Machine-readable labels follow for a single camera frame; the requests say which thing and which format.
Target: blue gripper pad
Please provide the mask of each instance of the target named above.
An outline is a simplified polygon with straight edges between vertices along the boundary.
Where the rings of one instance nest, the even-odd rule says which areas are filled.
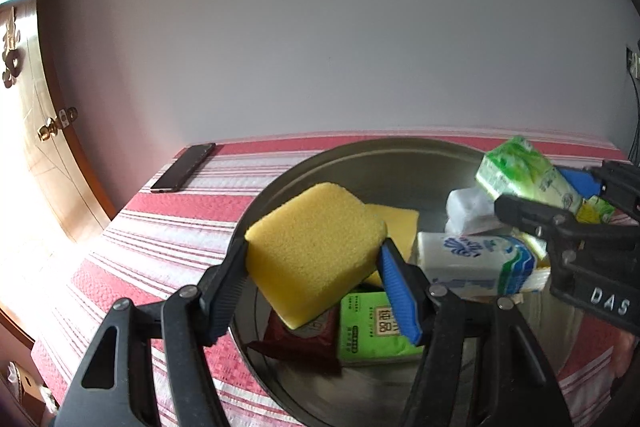
[[[600,182],[589,172],[563,167],[558,167],[558,170],[585,200],[600,194]]]
[[[386,239],[378,254],[378,272],[400,333],[414,346],[420,346],[423,334],[418,308],[426,294],[412,277],[410,268],[412,267],[404,262],[394,242]]]

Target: cable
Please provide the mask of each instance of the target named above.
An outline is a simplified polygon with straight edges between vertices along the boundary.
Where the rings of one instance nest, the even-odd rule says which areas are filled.
[[[631,149],[629,149],[629,161],[633,163],[633,165],[638,166],[638,153],[640,148],[640,96],[638,95],[638,86],[636,86],[636,80],[634,76],[631,74],[631,71],[627,70],[629,73],[629,77],[631,77],[631,83],[634,86],[634,92],[636,94],[636,113],[638,119],[636,121],[636,131],[634,133],[634,140],[631,144]]]

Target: wooden door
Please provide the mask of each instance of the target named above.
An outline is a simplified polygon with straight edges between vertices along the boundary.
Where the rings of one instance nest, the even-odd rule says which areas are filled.
[[[62,99],[47,45],[55,32],[47,26],[46,0],[0,0],[1,34],[7,89],[0,87],[0,96],[8,97],[2,126],[21,134],[28,170],[62,230],[74,242],[86,241],[115,211],[73,130],[74,119],[86,115]]]

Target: wall outlet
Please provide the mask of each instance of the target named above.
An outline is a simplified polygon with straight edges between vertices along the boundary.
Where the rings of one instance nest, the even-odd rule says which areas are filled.
[[[636,80],[640,80],[640,55],[626,49],[626,68],[631,76]]]

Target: red package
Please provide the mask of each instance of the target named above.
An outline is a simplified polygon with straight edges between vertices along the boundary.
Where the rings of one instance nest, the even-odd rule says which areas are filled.
[[[252,341],[248,347],[271,359],[296,362],[324,372],[338,373],[338,311],[338,307],[330,308],[304,326],[290,330],[276,312],[271,310],[263,340]]]

